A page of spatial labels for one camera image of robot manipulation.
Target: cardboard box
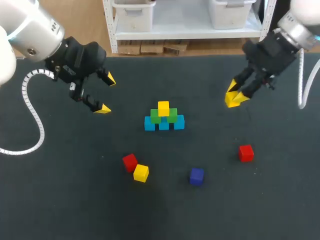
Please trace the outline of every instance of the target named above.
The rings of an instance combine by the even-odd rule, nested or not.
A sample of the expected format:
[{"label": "cardboard box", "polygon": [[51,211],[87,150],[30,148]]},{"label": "cardboard box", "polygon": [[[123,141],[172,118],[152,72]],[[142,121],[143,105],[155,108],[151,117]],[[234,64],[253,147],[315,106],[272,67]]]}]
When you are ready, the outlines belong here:
[{"label": "cardboard box", "polygon": [[181,56],[186,53],[188,44],[189,40],[166,40],[163,49],[165,53]]},{"label": "cardboard box", "polygon": [[141,53],[162,54],[164,52],[164,40],[143,40]]},{"label": "cardboard box", "polygon": [[126,55],[139,55],[141,40],[121,40],[118,41],[118,53]]}]

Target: yellow block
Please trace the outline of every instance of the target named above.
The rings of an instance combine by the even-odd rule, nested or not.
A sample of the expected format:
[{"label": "yellow block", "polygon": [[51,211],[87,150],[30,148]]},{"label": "yellow block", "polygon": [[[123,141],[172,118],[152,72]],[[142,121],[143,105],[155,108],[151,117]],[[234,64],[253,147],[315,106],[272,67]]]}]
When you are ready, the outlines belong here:
[{"label": "yellow block", "polygon": [[169,117],[169,115],[170,115],[169,101],[158,101],[158,116]]},{"label": "yellow block", "polygon": [[145,183],[147,181],[148,175],[149,175],[149,168],[147,166],[138,164],[135,167],[133,178],[136,181]]},{"label": "yellow block", "polygon": [[233,99],[238,95],[237,91],[230,91],[225,94],[224,101],[228,108],[238,107],[240,103],[233,101]]},{"label": "yellow block", "polygon": [[110,113],[111,112],[111,109],[108,108],[106,105],[102,104],[102,108],[98,111],[95,111],[94,113],[95,114],[107,114],[107,113]]}]

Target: green block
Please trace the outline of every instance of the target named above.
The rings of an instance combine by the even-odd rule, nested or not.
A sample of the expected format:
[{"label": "green block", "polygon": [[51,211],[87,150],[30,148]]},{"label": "green block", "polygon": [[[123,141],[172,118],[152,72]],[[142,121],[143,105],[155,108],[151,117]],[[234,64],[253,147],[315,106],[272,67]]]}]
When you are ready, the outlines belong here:
[{"label": "green block", "polygon": [[176,108],[170,108],[170,115],[167,116],[167,121],[170,124],[174,124],[178,121],[178,110]]},{"label": "green block", "polygon": [[150,118],[152,124],[160,124],[161,123],[161,117],[158,116],[158,109],[151,109],[150,110]]}]

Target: block pyramid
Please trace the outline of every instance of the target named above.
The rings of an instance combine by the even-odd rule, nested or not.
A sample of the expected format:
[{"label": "block pyramid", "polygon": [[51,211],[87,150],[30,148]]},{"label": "block pyramid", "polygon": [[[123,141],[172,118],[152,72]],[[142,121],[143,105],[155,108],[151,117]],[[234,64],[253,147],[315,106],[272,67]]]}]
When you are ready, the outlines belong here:
[{"label": "block pyramid", "polygon": [[156,124],[159,130],[169,130],[173,124],[174,130],[185,129],[185,117],[178,115],[177,108],[170,108],[168,101],[158,101],[158,108],[150,110],[150,116],[144,118],[144,130],[155,131]]}]

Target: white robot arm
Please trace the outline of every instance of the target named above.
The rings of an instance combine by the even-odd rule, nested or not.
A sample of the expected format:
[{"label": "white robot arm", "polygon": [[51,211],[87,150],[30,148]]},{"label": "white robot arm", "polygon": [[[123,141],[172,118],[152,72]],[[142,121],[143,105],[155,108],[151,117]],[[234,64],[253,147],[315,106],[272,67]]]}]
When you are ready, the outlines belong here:
[{"label": "white robot arm", "polygon": [[0,87],[12,78],[16,65],[16,55],[7,39],[7,32],[0,26]]},{"label": "white robot arm", "polygon": [[[274,79],[298,57],[300,51],[298,106],[303,109],[307,102],[311,83],[318,71],[317,64],[310,75],[304,96],[302,72],[304,49],[312,49],[320,40],[320,0],[291,0],[290,10],[278,22],[278,27],[258,43],[248,40],[242,47],[248,66],[236,75],[226,93],[229,108],[250,100],[261,86],[274,90]],[[248,84],[246,80],[256,73]]]},{"label": "white robot arm", "polygon": [[29,72],[22,83],[22,97],[40,131],[38,143],[23,151],[0,148],[0,153],[28,154],[38,149],[45,139],[44,127],[27,93],[28,82],[34,75],[44,74],[54,81],[62,80],[70,84],[69,96],[76,102],[84,103],[94,113],[111,112],[83,88],[85,79],[92,74],[109,86],[116,84],[111,73],[105,69],[106,51],[96,42],[81,45],[73,37],[64,39],[64,35],[64,28],[41,8],[38,0],[0,0],[0,86],[11,79],[16,69],[12,47],[31,61],[44,60],[47,68]]},{"label": "white robot arm", "polygon": [[64,28],[38,0],[0,0],[0,86],[16,69],[11,46],[37,62],[54,54],[64,35]]}]

